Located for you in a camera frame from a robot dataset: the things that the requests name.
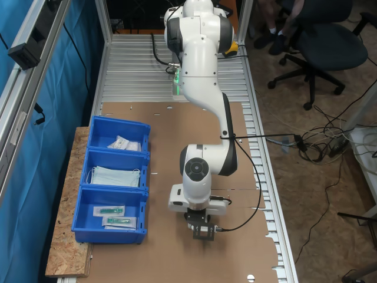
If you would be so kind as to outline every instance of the green light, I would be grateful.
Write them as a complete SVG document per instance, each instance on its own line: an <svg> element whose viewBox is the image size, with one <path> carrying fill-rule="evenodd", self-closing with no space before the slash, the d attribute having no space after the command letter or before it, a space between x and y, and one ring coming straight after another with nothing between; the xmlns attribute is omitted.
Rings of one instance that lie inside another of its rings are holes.
<svg viewBox="0 0 377 283"><path fill-rule="evenodd" d="M177 95L179 96L179 69L176 71L176 77L174 78L177 84Z"/></svg>

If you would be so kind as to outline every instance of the brown cardboard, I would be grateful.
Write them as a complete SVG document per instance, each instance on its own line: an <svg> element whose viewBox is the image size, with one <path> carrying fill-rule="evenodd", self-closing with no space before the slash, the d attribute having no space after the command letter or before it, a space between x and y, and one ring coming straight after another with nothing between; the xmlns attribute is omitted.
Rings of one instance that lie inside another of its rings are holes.
<svg viewBox="0 0 377 283"><path fill-rule="evenodd" d="M141 245L94 245L88 278L79 283L277 283L275 244L268 234L264 213L258 211L244 227L218 232L213 242L193 239L182 213L169 211L169 192L151 192L148 199L148 234ZM230 206L211 222L235 228L254 212Z"/></svg>
<svg viewBox="0 0 377 283"><path fill-rule="evenodd" d="M246 136L242 105L230 103L234 132ZM150 191L170 191L182 183L180 153L188 144L219 144L220 126L217 117L191 103L104 103L106 117L140 121L151 126ZM250 154L249 142L241 144ZM238 169L231 176L212 176L212 189L256 189L253 166L236 146Z"/></svg>

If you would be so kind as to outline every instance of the surgical mask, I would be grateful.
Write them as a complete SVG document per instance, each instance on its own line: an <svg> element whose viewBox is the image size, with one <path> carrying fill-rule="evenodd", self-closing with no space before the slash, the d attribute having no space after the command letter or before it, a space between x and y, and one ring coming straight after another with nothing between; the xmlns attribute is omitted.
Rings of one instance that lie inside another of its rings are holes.
<svg viewBox="0 0 377 283"><path fill-rule="evenodd" d="M124 186L124 187L137 187L139 184L140 170L133 171L111 170L103 167L93 167L88 173L92 172L91 184L96 185L110 185L110 186Z"/></svg>

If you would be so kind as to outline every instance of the chair base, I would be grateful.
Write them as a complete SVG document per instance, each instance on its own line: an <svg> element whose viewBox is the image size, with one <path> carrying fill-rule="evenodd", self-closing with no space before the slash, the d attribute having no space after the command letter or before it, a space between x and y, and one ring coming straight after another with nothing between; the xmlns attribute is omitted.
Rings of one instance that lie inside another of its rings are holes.
<svg viewBox="0 0 377 283"><path fill-rule="evenodd" d="M292 56L290 54L286 54L284 56L284 58L280 59L279 64L285 65L287 63L287 60L290 60L290 61L296 63L297 65L299 65L301 67L301 69L298 69L298 70L295 70L295 71L292 71L292 72L289 72L287 74L280 75L280 76L274 78L273 81L270 81L268 83L268 88L269 89L275 88L277 81L282 81L282 80L285 80L287 78L298 77L299 75L305 75L304 81L309 82L309 88L310 88L310 101L303 105L303 107L306 111L310 110L312 108L313 103L314 103L314 99L315 99L315 77L316 76L323 78L324 80L329 81L330 83L333 83L334 85L336 85L337 88L334 90L334 94L336 94L337 96L342 94L342 91L346 87L343 83L341 83L339 80L337 80L336 78L334 78L333 76L331 76L327 72L315 69L308 62L301 60L301 59L299 59L295 56Z"/></svg>

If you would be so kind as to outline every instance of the yellow part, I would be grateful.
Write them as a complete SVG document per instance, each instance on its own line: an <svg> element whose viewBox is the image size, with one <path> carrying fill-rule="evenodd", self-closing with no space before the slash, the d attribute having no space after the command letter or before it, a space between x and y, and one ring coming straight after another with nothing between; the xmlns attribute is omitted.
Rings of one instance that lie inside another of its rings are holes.
<svg viewBox="0 0 377 283"><path fill-rule="evenodd" d="M229 48L228 51L225 52L225 54L227 55L228 53L232 51L235 51L236 53L238 52L238 44L235 41L233 41L231 47Z"/></svg>

